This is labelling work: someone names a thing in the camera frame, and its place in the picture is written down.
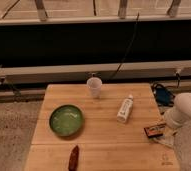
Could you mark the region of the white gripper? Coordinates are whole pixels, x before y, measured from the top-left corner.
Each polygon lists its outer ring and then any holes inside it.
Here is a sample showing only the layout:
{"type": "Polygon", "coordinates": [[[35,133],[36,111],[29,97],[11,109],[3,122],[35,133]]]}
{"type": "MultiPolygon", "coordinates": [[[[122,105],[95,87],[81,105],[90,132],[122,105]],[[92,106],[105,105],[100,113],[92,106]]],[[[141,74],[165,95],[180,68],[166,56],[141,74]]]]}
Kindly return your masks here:
{"type": "Polygon", "coordinates": [[[176,108],[168,109],[163,115],[164,121],[171,129],[177,129],[184,124],[182,113],[176,108]]]}

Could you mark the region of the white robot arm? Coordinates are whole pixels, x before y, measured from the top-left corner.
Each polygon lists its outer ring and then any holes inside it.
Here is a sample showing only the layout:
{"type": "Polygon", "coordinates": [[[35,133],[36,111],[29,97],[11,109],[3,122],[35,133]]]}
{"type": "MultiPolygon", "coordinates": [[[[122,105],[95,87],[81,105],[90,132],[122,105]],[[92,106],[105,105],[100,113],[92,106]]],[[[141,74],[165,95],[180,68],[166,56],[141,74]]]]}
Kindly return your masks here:
{"type": "Polygon", "coordinates": [[[177,129],[191,120],[191,93],[180,93],[174,98],[174,105],[163,115],[166,124],[177,129]]]}

